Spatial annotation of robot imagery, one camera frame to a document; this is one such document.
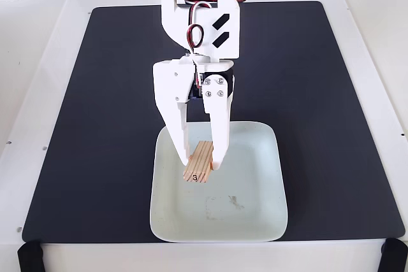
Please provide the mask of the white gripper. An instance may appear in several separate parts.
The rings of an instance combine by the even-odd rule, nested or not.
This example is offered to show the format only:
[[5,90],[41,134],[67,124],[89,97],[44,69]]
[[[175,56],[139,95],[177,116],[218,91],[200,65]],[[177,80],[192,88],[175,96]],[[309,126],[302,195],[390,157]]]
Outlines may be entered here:
[[187,103],[203,98],[210,116],[213,142],[212,168],[219,169],[229,147],[230,111],[233,100],[231,60],[212,62],[205,55],[185,55],[153,66],[154,91],[171,99],[157,99],[157,108],[183,165],[190,157]]

